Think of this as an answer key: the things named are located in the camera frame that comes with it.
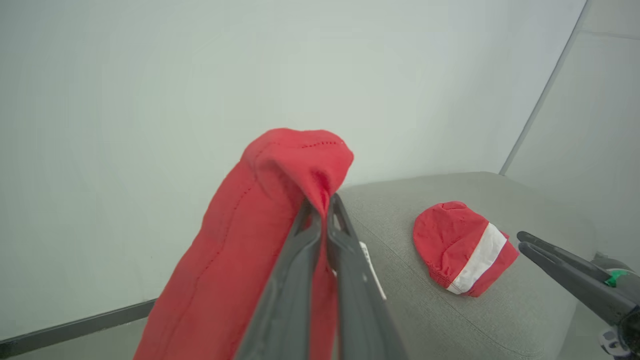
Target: clothing label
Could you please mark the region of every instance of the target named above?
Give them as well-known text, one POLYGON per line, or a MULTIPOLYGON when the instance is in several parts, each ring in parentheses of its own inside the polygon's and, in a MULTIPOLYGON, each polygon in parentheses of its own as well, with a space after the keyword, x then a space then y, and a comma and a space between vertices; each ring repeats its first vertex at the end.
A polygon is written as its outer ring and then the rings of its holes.
POLYGON ((371 258, 369 257, 369 249, 367 248, 367 244, 360 241, 360 247, 362 248, 362 252, 364 253, 365 259, 367 259, 367 262, 369 263, 369 268, 371 269, 371 273, 373 274, 373 279, 376 281, 376 284, 378 285, 378 289, 380 290, 380 295, 382 296, 383 300, 386 300, 387 296, 385 295, 385 292, 382 290, 382 285, 380 285, 378 276, 376 275, 376 271, 374 270, 373 264, 371 263, 371 258))

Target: red garment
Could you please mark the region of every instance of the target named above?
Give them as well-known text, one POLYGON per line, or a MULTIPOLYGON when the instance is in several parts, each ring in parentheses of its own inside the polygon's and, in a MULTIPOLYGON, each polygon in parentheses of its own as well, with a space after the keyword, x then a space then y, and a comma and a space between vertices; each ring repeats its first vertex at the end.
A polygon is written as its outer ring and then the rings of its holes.
POLYGON ((516 260, 509 235, 460 201, 431 206, 416 219, 413 243, 443 288, 478 297, 516 260))
MULTIPOLYGON (((275 129, 252 142, 158 298, 134 360, 232 359, 304 196, 325 221, 352 161, 327 131, 275 129)), ((313 360, 329 360, 337 318, 325 248, 313 279, 313 360)))

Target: gray fabric surface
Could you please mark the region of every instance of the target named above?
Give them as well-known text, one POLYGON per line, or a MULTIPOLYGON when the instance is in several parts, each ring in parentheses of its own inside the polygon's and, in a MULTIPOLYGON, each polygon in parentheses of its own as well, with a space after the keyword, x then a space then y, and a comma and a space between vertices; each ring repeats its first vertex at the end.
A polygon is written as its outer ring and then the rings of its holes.
POLYGON ((593 226, 505 177, 419 177, 341 190, 412 359, 555 359, 576 300, 520 256, 479 298, 454 295, 429 277, 413 246, 413 222, 428 207, 459 200, 510 235, 528 231, 591 259, 593 226))

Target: baseboard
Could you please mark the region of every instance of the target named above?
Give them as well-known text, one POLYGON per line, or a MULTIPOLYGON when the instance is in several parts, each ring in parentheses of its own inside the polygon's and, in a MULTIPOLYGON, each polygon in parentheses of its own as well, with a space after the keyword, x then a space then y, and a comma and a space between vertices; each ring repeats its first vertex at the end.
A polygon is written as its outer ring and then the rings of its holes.
POLYGON ((155 303, 155 299, 149 300, 109 311, 108 313, 102 313, 48 329, 30 332, 29 334, 16 336, 15 338, 0 340, 0 359, 6 359, 7 357, 16 356, 38 348, 47 347, 61 343, 62 341, 79 338, 80 336, 93 332, 146 318, 155 303))

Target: green object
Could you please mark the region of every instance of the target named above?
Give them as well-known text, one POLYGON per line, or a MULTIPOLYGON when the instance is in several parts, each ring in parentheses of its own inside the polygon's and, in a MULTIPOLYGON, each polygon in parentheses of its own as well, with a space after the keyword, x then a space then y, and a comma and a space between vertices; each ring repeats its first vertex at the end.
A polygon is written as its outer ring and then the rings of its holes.
POLYGON ((612 288, 615 288, 617 283, 618 283, 618 278, 621 277, 622 275, 627 275, 628 272, 624 271, 624 270, 613 270, 611 272, 611 277, 606 280, 604 283, 609 285, 612 288))

